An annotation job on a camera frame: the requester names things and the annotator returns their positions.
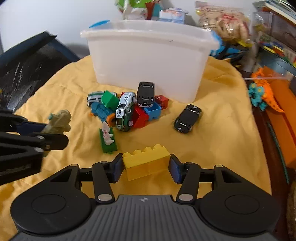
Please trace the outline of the blue toy vehicle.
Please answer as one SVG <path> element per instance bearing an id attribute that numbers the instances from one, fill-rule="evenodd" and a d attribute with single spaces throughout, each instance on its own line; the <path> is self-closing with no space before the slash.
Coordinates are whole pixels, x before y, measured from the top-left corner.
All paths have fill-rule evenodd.
<path id="1" fill-rule="evenodd" d="M 90 108 L 91 113 L 98 116 L 102 123 L 105 121 L 109 126 L 115 126 L 115 112 L 113 110 L 99 102 L 93 102 Z"/>

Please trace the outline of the black chair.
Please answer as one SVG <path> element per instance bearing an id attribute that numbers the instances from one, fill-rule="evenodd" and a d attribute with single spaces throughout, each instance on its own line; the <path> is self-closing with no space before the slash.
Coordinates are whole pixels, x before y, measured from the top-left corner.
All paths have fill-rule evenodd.
<path id="1" fill-rule="evenodd" d="M 1 108 L 20 108 L 57 71 L 80 58 L 48 32 L 1 54 Z"/>

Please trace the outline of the green toy block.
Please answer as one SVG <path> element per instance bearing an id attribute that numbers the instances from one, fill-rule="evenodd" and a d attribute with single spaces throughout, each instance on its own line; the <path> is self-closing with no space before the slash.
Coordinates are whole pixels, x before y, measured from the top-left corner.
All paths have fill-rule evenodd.
<path id="1" fill-rule="evenodd" d="M 117 97 L 116 92 L 110 92 L 106 90 L 101 97 L 101 102 L 106 108 L 116 111 L 116 108 L 119 104 L 119 98 Z"/>

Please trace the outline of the green block with white rabbit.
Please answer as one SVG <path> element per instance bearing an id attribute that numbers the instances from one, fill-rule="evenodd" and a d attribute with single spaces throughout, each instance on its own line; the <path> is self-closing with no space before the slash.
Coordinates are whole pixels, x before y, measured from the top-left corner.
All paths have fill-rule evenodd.
<path id="1" fill-rule="evenodd" d="M 112 154 L 117 151 L 113 129 L 105 121 L 99 129 L 99 136 L 103 153 Z"/>

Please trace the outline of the yellow cloth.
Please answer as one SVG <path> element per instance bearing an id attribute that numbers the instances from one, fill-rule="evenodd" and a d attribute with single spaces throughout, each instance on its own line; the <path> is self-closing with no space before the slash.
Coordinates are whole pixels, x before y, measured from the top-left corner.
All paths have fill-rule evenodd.
<path id="1" fill-rule="evenodd" d="M 1 186 L 1 240 L 16 234 L 10 206 L 19 194 L 70 164 L 91 167 L 113 159 L 102 152 L 98 134 L 101 121 L 90 115 L 86 104 L 87 95 L 99 90 L 123 92 L 123 88 L 99 84 L 91 58 L 85 57 L 58 71 L 16 111 L 30 121 L 46 123 L 50 113 L 67 109 L 72 116 L 71 130 L 68 146 L 51 151 L 40 173 Z M 132 153 L 159 144 L 182 162 L 209 169 L 224 165 L 270 192 L 267 162 L 241 74 L 227 61 L 209 57 L 194 104 L 202 115 L 191 132 L 183 134 L 174 129 L 174 121 L 185 105 L 171 100 L 161 117 L 143 128 L 115 131 L 119 152 Z"/>

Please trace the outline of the small red toy block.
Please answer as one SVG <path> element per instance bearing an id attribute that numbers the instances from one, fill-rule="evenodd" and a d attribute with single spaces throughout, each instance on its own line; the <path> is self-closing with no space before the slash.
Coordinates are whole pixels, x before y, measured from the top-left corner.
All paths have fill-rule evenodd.
<path id="1" fill-rule="evenodd" d="M 161 109 L 167 109 L 169 104 L 169 99 L 163 95 L 155 96 L 155 102 L 161 107 Z"/>

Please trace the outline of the orange toy dinosaur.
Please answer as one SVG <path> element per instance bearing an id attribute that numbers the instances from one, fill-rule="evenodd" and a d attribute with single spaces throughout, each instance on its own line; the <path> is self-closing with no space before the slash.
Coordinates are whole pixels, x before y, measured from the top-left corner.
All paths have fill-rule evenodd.
<path id="1" fill-rule="evenodd" d="M 253 82 L 256 83 L 258 86 L 264 87 L 265 94 L 263 95 L 263 100 L 267 103 L 267 106 L 271 107 L 274 111 L 278 113 L 284 113 L 284 111 L 276 102 L 271 85 L 269 84 L 267 79 L 265 79 L 265 74 L 263 73 L 263 71 L 264 68 L 258 68 L 256 72 L 252 73 L 251 78 Z"/>

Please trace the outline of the bag of wooden pieces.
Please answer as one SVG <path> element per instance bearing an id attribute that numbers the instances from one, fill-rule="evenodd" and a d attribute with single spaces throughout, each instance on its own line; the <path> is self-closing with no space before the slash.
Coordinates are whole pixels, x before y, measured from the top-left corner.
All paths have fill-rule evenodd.
<path id="1" fill-rule="evenodd" d="M 206 2 L 195 3 L 199 27 L 215 32 L 222 40 L 251 47 L 250 19 L 240 9 L 217 6 Z"/>

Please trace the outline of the yellow toy building block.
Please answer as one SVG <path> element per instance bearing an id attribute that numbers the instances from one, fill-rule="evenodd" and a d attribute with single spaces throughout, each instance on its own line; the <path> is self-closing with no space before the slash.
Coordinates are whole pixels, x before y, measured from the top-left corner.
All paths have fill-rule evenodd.
<path id="1" fill-rule="evenodd" d="M 170 158 L 168 150 L 160 144 L 146 147 L 143 151 L 135 150 L 132 154 L 126 152 L 122 156 L 128 181 L 165 171 Z"/>

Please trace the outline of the white plastic storage bin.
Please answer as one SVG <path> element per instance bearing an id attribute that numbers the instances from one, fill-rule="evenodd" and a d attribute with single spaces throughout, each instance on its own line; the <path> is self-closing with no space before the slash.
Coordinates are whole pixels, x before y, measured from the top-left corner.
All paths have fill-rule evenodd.
<path id="1" fill-rule="evenodd" d="M 191 103 L 208 57 L 220 46 L 202 28 L 162 21 L 107 22 L 81 32 L 88 43 L 97 82 L 136 89 L 155 84 L 155 93 Z"/>

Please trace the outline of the clear box of toy blocks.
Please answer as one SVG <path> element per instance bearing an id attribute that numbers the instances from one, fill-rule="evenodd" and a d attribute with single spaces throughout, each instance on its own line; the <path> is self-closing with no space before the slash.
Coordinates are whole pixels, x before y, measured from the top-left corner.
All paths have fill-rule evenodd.
<path id="1" fill-rule="evenodd" d="M 265 11 L 253 13 L 253 36 L 275 54 L 295 67 L 295 25 Z"/>

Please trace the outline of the black toy car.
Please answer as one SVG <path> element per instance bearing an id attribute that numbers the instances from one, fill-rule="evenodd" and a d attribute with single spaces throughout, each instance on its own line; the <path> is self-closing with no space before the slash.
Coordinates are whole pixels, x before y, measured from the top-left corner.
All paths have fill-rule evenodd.
<path id="1" fill-rule="evenodd" d="M 188 104 L 174 122 L 174 128 L 181 133 L 191 132 L 193 125 L 201 116 L 202 110 L 192 104 Z"/>
<path id="2" fill-rule="evenodd" d="M 154 83 L 140 82 L 137 90 L 137 104 L 142 108 L 150 108 L 154 104 Z"/>

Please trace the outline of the white green toy race car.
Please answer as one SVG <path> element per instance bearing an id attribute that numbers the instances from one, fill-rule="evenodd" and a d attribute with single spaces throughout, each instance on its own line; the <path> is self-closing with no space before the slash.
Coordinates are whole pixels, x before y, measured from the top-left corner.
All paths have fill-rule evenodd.
<path id="1" fill-rule="evenodd" d="M 124 92 L 121 95 L 115 111 L 115 123 L 120 131 L 127 132 L 133 126 L 132 115 L 136 102 L 137 96 L 134 92 Z"/>

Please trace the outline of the beige toy tank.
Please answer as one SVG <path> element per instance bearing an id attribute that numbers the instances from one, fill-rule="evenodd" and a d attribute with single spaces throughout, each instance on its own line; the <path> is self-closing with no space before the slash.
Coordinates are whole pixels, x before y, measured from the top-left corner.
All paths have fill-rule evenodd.
<path id="1" fill-rule="evenodd" d="M 45 151 L 43 157 L 46 157 L 50 150 L 63 150 L 69 140 L 64 132 L 71 130 L 71 114 L 67 109 L 58 111 L 57 114 L 50 113 L 48 116 L 49 123 L 41 131 L 41 136 L 45 138 Z"/>

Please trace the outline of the blue toy block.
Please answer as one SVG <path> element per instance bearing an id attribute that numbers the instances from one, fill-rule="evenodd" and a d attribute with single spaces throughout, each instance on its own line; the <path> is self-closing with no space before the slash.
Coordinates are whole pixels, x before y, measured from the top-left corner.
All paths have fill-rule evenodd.
<path id="1" fill-rule="evenodd" d="M 148 121 L 152 121 L 160 117 L 162 108 L 156 102 L 154 102 L 151 107 L 144 108 L 144 111 L 149 116 Z"/>

